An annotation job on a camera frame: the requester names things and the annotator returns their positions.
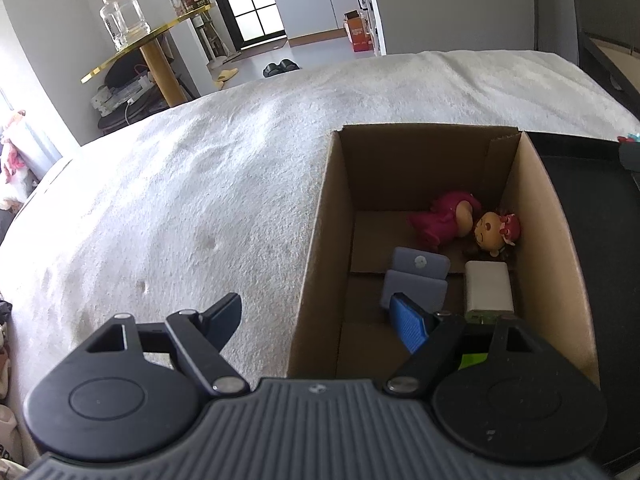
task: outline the black slipper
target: black slipper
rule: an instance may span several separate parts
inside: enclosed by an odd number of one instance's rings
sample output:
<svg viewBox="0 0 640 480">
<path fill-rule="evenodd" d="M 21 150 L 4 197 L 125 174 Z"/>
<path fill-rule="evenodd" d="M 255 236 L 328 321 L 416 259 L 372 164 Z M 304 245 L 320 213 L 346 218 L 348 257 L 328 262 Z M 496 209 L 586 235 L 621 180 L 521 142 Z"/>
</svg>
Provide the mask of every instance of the black slipper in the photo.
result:
<svg viewBox="0 0 640 480">
<path fill-rule="evenodd" d="M 265 77 L 271 77 L 272 75 L 278 75 L 284 73 L 284 69 L 280 65 L 275 63 L 269 63 L 262 71 L 262 75 Z"/>
<path fill-rule="evenodd" d="M 290 59 L 283 59 L 280 62 L 279 67 L 284 70 L 284 72 L 292 72 L 293 70 L 300 70 L 300 67 L 298 65 L 296 65 L 292 60 Z"/>
</svg>

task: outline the wooden table leg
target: wooden table leg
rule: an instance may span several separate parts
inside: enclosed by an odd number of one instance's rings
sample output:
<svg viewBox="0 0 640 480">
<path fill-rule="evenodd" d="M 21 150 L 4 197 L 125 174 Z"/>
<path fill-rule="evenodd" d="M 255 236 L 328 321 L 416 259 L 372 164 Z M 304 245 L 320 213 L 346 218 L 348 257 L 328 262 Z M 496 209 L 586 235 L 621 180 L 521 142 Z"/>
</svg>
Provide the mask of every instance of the wooden table leg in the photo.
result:
<svg viewBox="0 0 640 480">
<path fill-rule="evenodd" d="M 182 93 L 182 88 L 180 88 L 180 84 L 175 78 L 174 71 L 171 70 L 171 66 L 166 60 L 162 48 L 160 48 L 158 40 L 154 39 L 144 44 L 140 47 L 140 52 L 145 58 L 149 72 L 153 75 L 158 88 L 166 99 L 166 103 L 173 108 L 187 102 Z"/>
</svg>

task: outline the red box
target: red box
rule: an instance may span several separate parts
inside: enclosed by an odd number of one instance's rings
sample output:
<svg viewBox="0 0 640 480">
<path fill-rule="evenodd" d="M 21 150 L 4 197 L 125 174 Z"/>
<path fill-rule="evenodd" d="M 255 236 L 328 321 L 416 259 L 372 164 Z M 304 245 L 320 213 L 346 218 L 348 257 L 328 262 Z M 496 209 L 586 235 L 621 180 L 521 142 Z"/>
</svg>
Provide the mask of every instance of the red box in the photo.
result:
<svg viewBox="0 0 640 480">
<path fill-rule="evenodd" d="M 373 42 L 364 29 L 364 23 L 358 11 L 348 12 L 344 15 L 344 18 L 344 28 L 347 31 L 349 41 L 353 45 L 353 51 L 366 52 L 367 50 L 373 50 Z"/>
</svg>

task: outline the toy figurine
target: toy figurine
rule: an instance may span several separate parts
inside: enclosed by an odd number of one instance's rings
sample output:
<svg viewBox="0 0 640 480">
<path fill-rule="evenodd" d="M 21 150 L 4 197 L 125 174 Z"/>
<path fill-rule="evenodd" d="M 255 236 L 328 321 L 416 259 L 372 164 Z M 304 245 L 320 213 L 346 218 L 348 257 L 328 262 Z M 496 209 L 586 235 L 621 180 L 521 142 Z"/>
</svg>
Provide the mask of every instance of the toy figurine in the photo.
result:
<svg viewBox="0 0 640 480">
<path fill-rule="evenodd" d="M 474 234 L 480 248 L 497 258 L 507 245 L 514 246 L 520 237 L 520 221 L 514 214 L 485 213 L 476 224 Z"/>
<path fill-rule="evenodd" d="M 437 252 L 441 245 L 468 235 L 481 209 L 471 193 L 450 191 L 434 200 L 428 212 L 410 214 L 409 223 L 425 248 Z"/>
</svg>

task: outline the bed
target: bed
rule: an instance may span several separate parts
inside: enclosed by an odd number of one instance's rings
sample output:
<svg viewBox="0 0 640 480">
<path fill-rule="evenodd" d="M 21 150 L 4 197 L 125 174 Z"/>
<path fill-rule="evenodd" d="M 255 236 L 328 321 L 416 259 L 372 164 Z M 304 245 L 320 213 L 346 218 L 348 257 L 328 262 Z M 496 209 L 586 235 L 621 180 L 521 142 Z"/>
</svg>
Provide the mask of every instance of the bed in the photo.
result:
<svg viewBox="0 0 640 480">
<path fill-rule="evenodd" d="M 0 246 L 18 420 L 29 389 L 114 313 L 161 320 L 228 291 L 244 315 L 225 357 L 253 384 L 284 375 L 330 132 L 423 121 L 640 132 L 553 54 L 431 52 L 248 83 L 96 140 L 47 173 Z"/>
</svg>

